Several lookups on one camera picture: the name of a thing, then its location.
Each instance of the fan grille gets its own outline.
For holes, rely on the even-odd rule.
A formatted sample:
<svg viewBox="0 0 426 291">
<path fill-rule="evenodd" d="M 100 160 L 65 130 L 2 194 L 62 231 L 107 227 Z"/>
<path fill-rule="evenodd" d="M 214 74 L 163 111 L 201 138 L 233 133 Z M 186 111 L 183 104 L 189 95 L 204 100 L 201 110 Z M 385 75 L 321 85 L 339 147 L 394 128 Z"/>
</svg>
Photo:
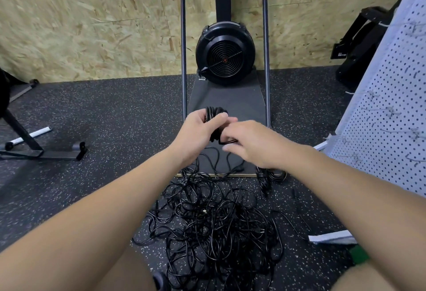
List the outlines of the fan grille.
<svg viewBox="0 0 426 291">
<path fill-rule="evenodd" d="M 228 40 L 215 43 L 207 55 L 210 72 L 218 77 L 232 77 L 244 64 L 244 55 L 240 46 Z"/>
</svg>

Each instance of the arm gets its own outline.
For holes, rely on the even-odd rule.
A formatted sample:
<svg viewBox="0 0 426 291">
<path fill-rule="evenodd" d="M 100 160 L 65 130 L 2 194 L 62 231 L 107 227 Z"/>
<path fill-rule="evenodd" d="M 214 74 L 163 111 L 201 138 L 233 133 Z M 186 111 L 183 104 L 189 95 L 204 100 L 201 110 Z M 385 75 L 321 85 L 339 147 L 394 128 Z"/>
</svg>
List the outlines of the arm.
<svg viewBox="0 0 426 291">
<path fill-rule="evenodd" d="M 225 150 L 288 171 L 350 230 L 378 269 L 402 290 L 426 285 L 426 199 L 294 143 L 254 121 L 231 124 Z"/>
<path fill-rule="evenodd" d="M 174 142 L 82 198 L 0 253 L 0 290 L 87 290 L 109 271 L 147 211 L 178 171 L 191 164 L 226 113 L 203 123 L 188 115 Z"/>
</svg>

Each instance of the person's right hand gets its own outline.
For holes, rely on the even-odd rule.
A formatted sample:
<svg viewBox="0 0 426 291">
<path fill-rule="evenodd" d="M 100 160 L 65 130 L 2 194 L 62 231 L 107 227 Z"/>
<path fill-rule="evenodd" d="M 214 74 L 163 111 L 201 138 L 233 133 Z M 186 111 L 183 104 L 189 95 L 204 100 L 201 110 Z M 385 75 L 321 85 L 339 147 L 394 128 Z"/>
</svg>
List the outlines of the person's right hand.
<svg viewBox="0 0 426 291">
<path fill-rule="evenodd" d="M 238 143 L 227 144 L 224 151 L 241 156 L 244 160 L 266 169 L 285 170 L 286 159 L 291 150 L 298 146 L 268 127 L 256 122 L 236 122 L 226 127 L 221 142 L 237 139 Z"/>
</svg>

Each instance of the person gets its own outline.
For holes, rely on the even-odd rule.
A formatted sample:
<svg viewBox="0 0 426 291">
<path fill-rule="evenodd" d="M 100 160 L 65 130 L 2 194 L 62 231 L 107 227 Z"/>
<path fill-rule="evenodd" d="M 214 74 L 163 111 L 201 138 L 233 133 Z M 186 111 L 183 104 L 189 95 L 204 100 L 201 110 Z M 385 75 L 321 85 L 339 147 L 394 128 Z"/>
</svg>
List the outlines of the person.
<svg viewBox="0 0 426 291">
<path fill-rule="evenodd" d="M 255 122 L 205 110 L 188 115 L 169 147 L 75 202 L 0 253 L 1 291 L 155 290 L 129 241 L 178 171 L 190 165 L 216 128 L 224 150 L 288 171 L 351 231 L 371 260 L 349 269 L 337 290 L 426 289 L 426 199 L 294 143 Z"/>
</svg>

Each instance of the person's left arm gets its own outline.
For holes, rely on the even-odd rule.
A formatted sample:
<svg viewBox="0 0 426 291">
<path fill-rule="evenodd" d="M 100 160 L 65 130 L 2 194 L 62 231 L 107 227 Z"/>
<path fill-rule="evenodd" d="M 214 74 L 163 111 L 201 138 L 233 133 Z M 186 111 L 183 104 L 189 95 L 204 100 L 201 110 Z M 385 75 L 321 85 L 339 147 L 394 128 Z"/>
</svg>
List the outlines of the person's left arm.
<svg viewBox="0 0 426 291">
<path fill-rule="evenodd" d="M 0 253 L 1 290 L 86 290 L 123 253 L 153 202 L 178 171 L 191 164 L 226 113 L 204 123 L 188 115 L 163 151 L 45 221 Z"/>
</svg>

